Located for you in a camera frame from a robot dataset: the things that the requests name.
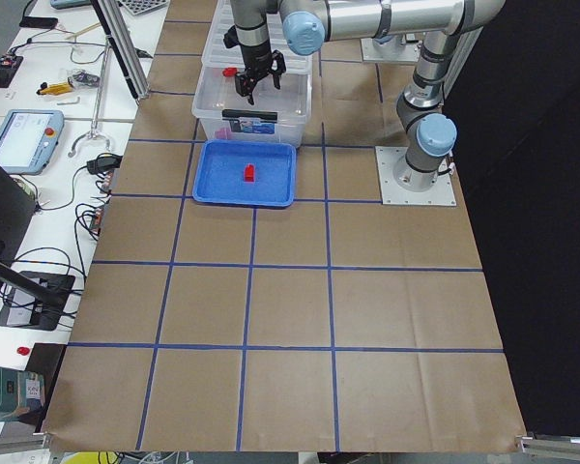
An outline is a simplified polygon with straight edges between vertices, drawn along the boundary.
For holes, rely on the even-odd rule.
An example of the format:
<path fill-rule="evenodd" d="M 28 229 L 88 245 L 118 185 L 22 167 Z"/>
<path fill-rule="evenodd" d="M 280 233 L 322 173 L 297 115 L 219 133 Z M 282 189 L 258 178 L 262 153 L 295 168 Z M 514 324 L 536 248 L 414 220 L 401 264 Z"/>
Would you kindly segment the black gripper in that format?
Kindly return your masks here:
<path fill-rule="evenodd" d="M 235 89 L 246 97 L 249 105 L 254 105 L 253 91 L 260 80 L 271 75 L 275 88 L 280 89 L 281 76 L 286 72 L 285 59 L 269 45 L 241 45 L 241 53 L 245 69 L 234 76 Z"/>

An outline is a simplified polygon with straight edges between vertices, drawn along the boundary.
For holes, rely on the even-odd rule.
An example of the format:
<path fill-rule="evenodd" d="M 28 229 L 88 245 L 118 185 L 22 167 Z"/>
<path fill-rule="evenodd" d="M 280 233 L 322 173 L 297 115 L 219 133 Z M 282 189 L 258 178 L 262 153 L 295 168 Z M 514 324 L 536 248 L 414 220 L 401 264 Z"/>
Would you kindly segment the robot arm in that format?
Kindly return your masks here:
<path fill-rule="evenodd" d="M 442 175 L 440 165 L 455 143 L 452 120 L 439 113 L 444 81 L 460 37 L 489 23 L 501 1 L 234 1 L 226 47 L 241 50 L 245 68 L 234 78 L 237 93 L 251 100 L 257 83 L 285 71 L 283 54 L 271 46 L 269 15 L 279 15 L 282 33 L 297 55 L 309 56 L 326 42 L 422 33 L 412 81 L 397 99 L 396 111 L 409 139 L 393 170 L 409 191 L 427 191 Z"/>

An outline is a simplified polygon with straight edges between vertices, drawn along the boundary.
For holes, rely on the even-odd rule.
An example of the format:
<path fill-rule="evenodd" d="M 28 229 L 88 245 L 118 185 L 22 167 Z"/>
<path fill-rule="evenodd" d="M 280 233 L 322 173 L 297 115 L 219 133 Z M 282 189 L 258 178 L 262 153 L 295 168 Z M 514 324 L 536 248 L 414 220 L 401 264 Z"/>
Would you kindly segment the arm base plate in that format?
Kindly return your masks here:
<path fill-rule="evenodd" d="M 362 59 L 371 63 L 415 65 L 421 53 L 421 40 L 407 41 L 406 36 L 393 36 L 386 43 L 361 39 Z"/>
<path fill-rule="evenodd" d="M 376 146 L 382 203 L 388 206 L 455 207 L 447 160 L 436 171 L 421 173 L 406 160 L 406 147 Z"/>

